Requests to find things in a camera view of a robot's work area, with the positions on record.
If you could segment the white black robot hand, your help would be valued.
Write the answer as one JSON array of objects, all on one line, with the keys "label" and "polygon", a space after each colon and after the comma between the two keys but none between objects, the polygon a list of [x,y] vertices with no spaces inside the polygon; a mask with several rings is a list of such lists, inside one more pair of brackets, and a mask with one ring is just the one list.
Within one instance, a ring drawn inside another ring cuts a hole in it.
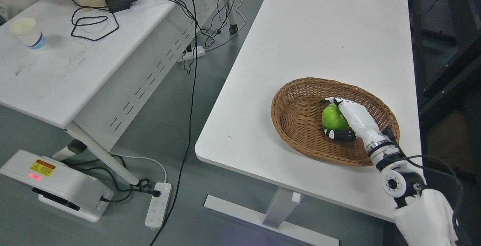
[{"label": "white black robot hand", "polygon": [[320,102],[334,103],[340,109],[356,137],[362,139],[368,152],[382,143],[390,142],[388,137],[382,135],[373,117],[362,104],[341,97],[328,97]]}]

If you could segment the white robot base unit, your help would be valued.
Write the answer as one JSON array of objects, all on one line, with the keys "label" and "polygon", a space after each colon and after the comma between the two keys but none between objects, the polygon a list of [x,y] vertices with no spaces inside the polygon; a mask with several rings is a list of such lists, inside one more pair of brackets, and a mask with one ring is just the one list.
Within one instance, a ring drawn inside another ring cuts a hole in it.
[{"label": "white robot base unit", "polygon": [[26,183],[38,200],[90,222],[98,221],[114,192],[97,178],[45,156],[19,150],[1,174]]}]

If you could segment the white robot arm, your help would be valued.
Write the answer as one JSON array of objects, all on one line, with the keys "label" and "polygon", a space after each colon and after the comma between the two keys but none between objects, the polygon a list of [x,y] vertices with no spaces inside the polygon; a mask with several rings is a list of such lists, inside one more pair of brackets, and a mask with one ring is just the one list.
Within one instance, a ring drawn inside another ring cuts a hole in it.
[{"label": "white robot arm", "polygon": [[453,210],[444,194],[429,189],[424,176],[411,169],[399,146],[378,127],[361,135],[381,186],[395,200],[395,224],[409,246],[455,246]]}]

